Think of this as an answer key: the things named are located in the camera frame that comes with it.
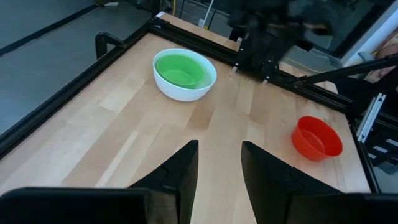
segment red bowl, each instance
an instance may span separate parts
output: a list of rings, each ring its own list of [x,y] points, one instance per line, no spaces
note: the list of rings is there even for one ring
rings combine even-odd
[[[299,119],[292,133],[292,142],[301,155],[317,162],[339,156],[343,151],[343,144],[335,130],[312,116]]]

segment wooden tabletop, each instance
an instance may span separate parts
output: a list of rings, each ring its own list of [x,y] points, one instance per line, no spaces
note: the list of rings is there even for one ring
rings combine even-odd
[[[191,139],[199,140],[192,223],[255,223],[241,170],[243,140],[344,192],[369,192],[343,114],[212,59],[218,79],[209,93],[191,103],[171,100],[155,84],[152,60],[172,47],[180,46],[152,34],[142,38],[0,161],[0,192],[28,185],[126,187]],[[294,149],[290,134],[305,115],[336,130],[341,156],[312,162]]]

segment black bracket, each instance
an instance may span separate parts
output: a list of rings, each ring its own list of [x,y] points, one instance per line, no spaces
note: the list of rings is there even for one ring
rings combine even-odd
[[[108,52],[108,44],[122,49],[126,48],[126,44],[121,39],[107,32],[101,32],[95,36],[95,53],[97,59],[100,59],[100,57]]]

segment metal frame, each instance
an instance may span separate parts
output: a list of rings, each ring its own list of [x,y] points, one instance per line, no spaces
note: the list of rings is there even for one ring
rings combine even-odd
[[[156,5],[156,2],[159,3],[159,1],[160,0],[154,0],[154,5]],[[159,7],[154,6],[152,14],[156,14],[154,12],[158,11]],[[123,40],[123,44],[120,43],[119,40],[111,40],[111,35],[101,33],[96,37],[96,49],[100,49],[100,51],[97,52],[98,60],[60,91],[54,94],[50,99],[41,104],[36,110],[28,114],[24,119],[19,121],[4,134],[0,135],[0,158],[4,157],[30,133],[46,122],[46,120],[55,114],[63,105],[68,103],[74,96],[82,91],[84,87],[92,82],[99,74],[101,74],[148,33],[158,35],[159,37],[192,49],[231,67],[234,66],[235,58],[237,56],[236,51],[179,27],[173,26],[169,22],[156,16],[149,19],[141,28]],[[114,44],[115,48],[107,52],[106,47],[104,47],[106,44]],[[258,74],[256,71],[242,70],[242,72],[263,80],[261,74]],[[294,83],[299,80],[297,77],[281,70],[278,70],[277,73],[278,76],[269,79],[269,83],[308,98],[309,100],[333,110],[344,113],[347,116],[369,186],[372,192],[379,193],[380,190],[374,177],[373,168],[365,150],[365,145],[358,142],[355,137],[358,121],[361,120],[362,117],[349,112],[349,108],[352,106],[353,101],[313,84],[295,86]],[[398,119],[383,113],[377,117],[375,125],[398,131]]]

